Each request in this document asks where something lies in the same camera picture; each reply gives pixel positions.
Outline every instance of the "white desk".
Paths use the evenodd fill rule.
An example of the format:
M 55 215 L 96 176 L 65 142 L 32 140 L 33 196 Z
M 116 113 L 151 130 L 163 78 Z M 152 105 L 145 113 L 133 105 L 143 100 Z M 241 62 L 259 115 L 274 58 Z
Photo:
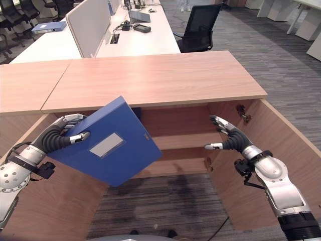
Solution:
M 156 13 L 150 13 L 150 23 L 143 23 L 151 26 L 150 33 L 144 34 L 133 29 L 128 32 L 116 31 L 116 33 L 120 34 L 118 43 L 109 44 L 109 38 L 104 40 L 97 57 L 180 53 L 163 8 L 161 5 L 147 6 L 142 12 L 148 13 L 150 8 L 157 10 Z M 111 17 L 111 24 L 108 30 L 112 32 L 124 20 L 129 20 L 128 12 L 119 6 L 116 14 Z M 64 31 L 44 34 L 11 63 L 80 58 L 76 43 L 67 26 Z
M 296 6 L 292 0 L 264 0 L 257 17 L 286 21 Z
M 301 15 L 305 6 L 309 6 L 310 9 L 300 25 L 299 29 L 296 31 L 295 35 L 306 39 L 308 41 L 315 40 L 318 34 L 321 32 L 321 0 L 294 0 L 301 4 L 300 10 L 287 31 L 287 34 L 292 32 L 292 29 Z
M 307 54 L 321 61 L 321 33 L 308 49 Z
M 263 0 L 247 0 L 245 7 L 248 9 L 260 9 L 263 4 Z

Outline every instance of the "black cable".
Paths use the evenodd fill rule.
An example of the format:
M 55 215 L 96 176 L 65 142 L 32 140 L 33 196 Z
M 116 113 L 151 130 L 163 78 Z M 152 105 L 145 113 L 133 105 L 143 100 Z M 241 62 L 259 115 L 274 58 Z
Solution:
M 227 222 L 227 220 L 229 220 L 229 218 L 230 218 L 230 216 L 228 216 L 228 217 L 225 219 L 224 223 L 222 223 L 222 225 L 219 227 L 219 229 L 216 230 L 216 232 L 215 232 L 207 241 L 210 241 L 210 240 L 222 229 L 222 227 L 223 227 L 224 224 Z
M 16 144 L 15 146 L 13 146 L 11 148 L 11 150 L 9 151 L 8 155 L 6 156 L 5 163 L 8 163 L 8 158 L 9 158 L 9 156 L 11 156 L 12 152 L 19 155 L 19 153 L 16 151 L 16 149 L 18 149 L 19 147 L 22 147 L 23 145 L 30 145 L 30 144 L 31 144 L 31 142 L 21 142 L 21 143 Z

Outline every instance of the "office chair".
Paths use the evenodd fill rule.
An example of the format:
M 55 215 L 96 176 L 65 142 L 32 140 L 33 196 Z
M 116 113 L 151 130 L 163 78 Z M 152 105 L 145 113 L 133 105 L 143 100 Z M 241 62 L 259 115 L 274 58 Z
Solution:
M 55 9 L 57 10 L 57 6 L 54 2 L 46 2 L 46 0 L 42 0 L 45 4 L 45 8 L 49 8 L 49 9 Z
M 2 15 L 14 26 L 22 23 L 23 21 L 28 23 L 28 17 L 18 12 L 13 0 L 0 0 L 0 8 Z
M 7 19 L 0 22 L 0 29 L 8 29 L 9 31 L 13 30 L 13 32 L 16 35 L 16 40 L 21 44 L 22 47 L 25 47 L 25 45 L 21 41 L 21 37 L 14 30 L 14 25 L 10 23 Z
M 62 20 L 65 15 L 71 11 L 74 7 L 74 2 L 70 2 L 68 0 L 53 0 L 55 5 L 57 6 L 58 16 L 53 19 L 53 21 L 60 21 Z
M 12 29 L 23 47 L 24 45 L 21 42 L 21 38 L 33 39 L 35 41 L 33 37 L 27 37 L 27 34 L 31 32 L 30 30 L 32 29 L 33 24 L 30 22 L 30 19 L 27 15 L 21 14 L 17 10 L 13 0 L 0 0 L 0 8 L 2 10 L 1 15 L 5 18 L 5 20 L 1 22 L 1 28 L 8 28 L 9 31 Z M 19 36 L 14 27 L 23 21 L 25 21 L 27 24 L 30 24 L 31 28 L 23 31 L 21 33 L 23 36 Z
M 223 10 L 223 9 L 232 10 L 232 8 L 226 2 L 227 2 L 227 0 L 223 0 L 223 2 L 222 2 L 223 5 L 222 5 L 221 10 Z
M 7 61 L 10 61 L 10 60 L 12 60 L 8 56 L 8 54 L 12 54 L 10 49 L 18 46 L 19 43 L 12 41 L 12 40 L 8 40 L 6 35 L 4 35 L 4 34 L 0 34 L 0 36 L 4 39 L 4 40 L 0 40 L 0 54 L 3 54 L 5 56 L 5 58 L 7 59 Z
M 177 40 L 181 53 L 202 52 L 213 47 L 212 33 L 222 4 L 193 6 L 184 36 Z
M 28 17 L 29 21 L 39 16 L 40 12 L 38 11 L 38 9 L 36 9 L 31 0 L 19 0 L 19 2 L 22 12 L 24 12 L 24 14 Z

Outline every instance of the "blue folder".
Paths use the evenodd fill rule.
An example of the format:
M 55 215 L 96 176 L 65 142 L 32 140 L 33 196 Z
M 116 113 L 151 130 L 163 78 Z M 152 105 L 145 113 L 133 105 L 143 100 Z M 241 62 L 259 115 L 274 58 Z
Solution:
M 84 119 L 66 136 L 82 131 L 90 132 L 86 140 L 48 156 L 112 186 L 122 184 L 162 156 L 123 97 Z

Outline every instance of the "laptop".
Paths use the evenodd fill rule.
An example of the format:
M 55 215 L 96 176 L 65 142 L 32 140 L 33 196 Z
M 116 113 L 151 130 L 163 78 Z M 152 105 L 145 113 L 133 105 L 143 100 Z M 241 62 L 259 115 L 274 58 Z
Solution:
M 130 10 L 129 11 L 129 17 L 130 17 L 130 21 L 132 23 L 135 23 L 135 22 L 150 23 L 149 14 L 144 14 L 144 13 L 141 13 L 141 12 Z

